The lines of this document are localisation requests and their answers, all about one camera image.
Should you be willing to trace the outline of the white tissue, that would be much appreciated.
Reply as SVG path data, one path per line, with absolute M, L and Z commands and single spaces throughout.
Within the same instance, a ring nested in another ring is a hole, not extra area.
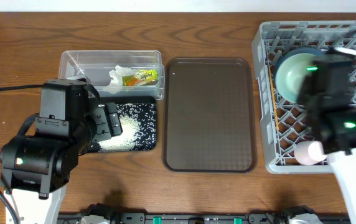
M 110 83 L 106 86 L 106 89 L 115 94 L 121 91 L 124 87 L 123 78 L 131 76 L 134 73 L 134 69 L 128 67 L 121 67 L 119 65 L 109 71 Z

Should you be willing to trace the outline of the yellow green snack wrapper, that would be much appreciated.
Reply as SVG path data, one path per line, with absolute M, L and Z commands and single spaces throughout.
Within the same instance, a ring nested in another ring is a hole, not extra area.
M 158 79 L 158 71 L 156 69 L 140 69 L 135 70 L 132 75 L 123 77 L 124 86 L 141 86 L 156 81 Z

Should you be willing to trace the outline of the wooden chopstick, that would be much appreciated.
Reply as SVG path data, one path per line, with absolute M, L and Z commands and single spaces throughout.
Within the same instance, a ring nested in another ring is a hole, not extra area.
M 272 73 L 271 73 L 271 66 L 270 65 L 268 65 L 268 73 L 269 73 L 269 84 L 270 84 L 270 87 L 271 87 L 271 98 L 272 98 L 272 104 L 273 104 L 274 123 L 275 123 L 276 131 L 279 132 L 279 122 L 278 122 L 277 111 L 276 111 L 276 102 L 275 102 L 274 86 L 273 86 L 273 76 L 272 76 Z

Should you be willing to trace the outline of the pale green bowl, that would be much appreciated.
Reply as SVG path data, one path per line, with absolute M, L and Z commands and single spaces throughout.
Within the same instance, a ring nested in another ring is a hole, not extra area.
M 278 93 L 291 103 L 296 103 L 302 83 L 309 74 L 307 70 L 312 66 L 316 55 L 307 52 L 290 52 L 282 62 L 277 65 L 274 81 Z

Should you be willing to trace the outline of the pink white cup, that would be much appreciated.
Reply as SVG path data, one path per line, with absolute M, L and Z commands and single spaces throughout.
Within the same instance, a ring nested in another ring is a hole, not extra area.
M 327 158 L 319 141 L 299 142 L 294 148 L 294 157 L 298 163 L 305 166 L 317 164 Z

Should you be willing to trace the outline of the dark blue plate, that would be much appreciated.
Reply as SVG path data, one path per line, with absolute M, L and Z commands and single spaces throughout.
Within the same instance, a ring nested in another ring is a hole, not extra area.
M 297 54 L 312 54 L 312 55 L 322 55 L 323 52 L 321 50 L 311 48 L 311 47 L 300 47 L 294 50 L 290 50 L 288 52 L 285 52 L 276 62 L 274 71 L 273 71 L 273 76 L 276 76 L 276 73 L 279 69 L 279 67 L 282 65 L 282 63 L 287 60 L 289 57 L 292 57 Z

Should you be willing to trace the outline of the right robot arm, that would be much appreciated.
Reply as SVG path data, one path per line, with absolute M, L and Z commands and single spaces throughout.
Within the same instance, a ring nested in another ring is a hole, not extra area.
M 339 183 L 351 223 L 356 223 L 356 108 L 349 86 L 354 56 L 324 54 L 312 59 L 297 102 Z

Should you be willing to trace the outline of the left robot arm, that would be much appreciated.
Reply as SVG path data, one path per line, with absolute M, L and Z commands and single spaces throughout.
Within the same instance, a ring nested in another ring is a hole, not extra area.
M 56 223 L 80 155 L 122 132 L 116 104 L 102 100 L 93 85 L 47 80 L 39 113 L 0 152 L 6 223 Z

